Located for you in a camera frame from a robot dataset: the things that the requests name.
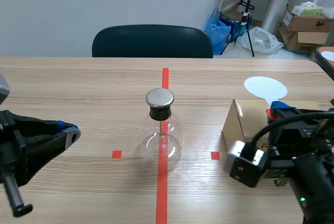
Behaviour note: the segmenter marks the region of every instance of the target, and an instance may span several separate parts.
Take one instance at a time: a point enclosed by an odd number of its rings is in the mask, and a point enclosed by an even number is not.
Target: white wall
[[[91,56],[103,28],[161,23],[203,29],[220,0],[0,0],[0,56]]]

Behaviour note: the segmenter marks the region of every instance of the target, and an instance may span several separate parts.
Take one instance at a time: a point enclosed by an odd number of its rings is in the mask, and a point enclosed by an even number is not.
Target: white paper circle
[[[334,52],[324,51],[321,53],[321,55],[329,61],[334,61]]]
[[[268,77],[251,77],[245,80],[244,85],[248,92],[265,99],[269,105],[288,94],[285,85],[278,80]]]

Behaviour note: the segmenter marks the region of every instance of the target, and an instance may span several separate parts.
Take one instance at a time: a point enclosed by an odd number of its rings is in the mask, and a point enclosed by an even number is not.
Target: blue plastic bag
[[[226,46],[226,38],[231,31],[230,26],[226,26],[219,20],[218,9],[215,8],[209,18],[205,33],[211,39],[213,45],[213,54],[220,55]]]

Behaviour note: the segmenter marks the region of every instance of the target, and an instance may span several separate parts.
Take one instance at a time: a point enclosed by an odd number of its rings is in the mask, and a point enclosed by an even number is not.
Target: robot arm
[[[276,186],[290,182],[304,223],[334,223],[334,109],[299,110],[273,102],[268,123],[250,143],[235,142],[225,170],[249,187],[262,178],[274,179]],[[268,132],[269,149],[263,152],[256,143]]]
[[[9,85],[0,75],[0,104],[8,95]],[[0,111],[0,183],[4,184],[15,217],[33,209],[32,205],[24,205],[19,187],[73,145],[80,135],[74,124]]]

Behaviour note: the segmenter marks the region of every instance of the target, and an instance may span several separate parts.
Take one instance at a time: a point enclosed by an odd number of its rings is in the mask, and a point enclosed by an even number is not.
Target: wooden table
[[[232,99],[254,98],[249,76],[283,82],[287,99],[322,109],[334,98],[333,81],[311,61],[222,59],[2,57],[11,86],[1,109],[77,124],[82,136],[21,188],[34,211],[13,220],[0,192],[0,223],[155,223],[157,166],[150,166],[136,137],[148,114],[146,93],[170,69],[172,111],[184,124],[181,159],[168,174],[168,223],[302,223],[289,186],[262,180],[255,189],[223,172],[221,131]],[[122,150],[121,159],[112,159]],[[211,160],[219,151],[221,159]]]

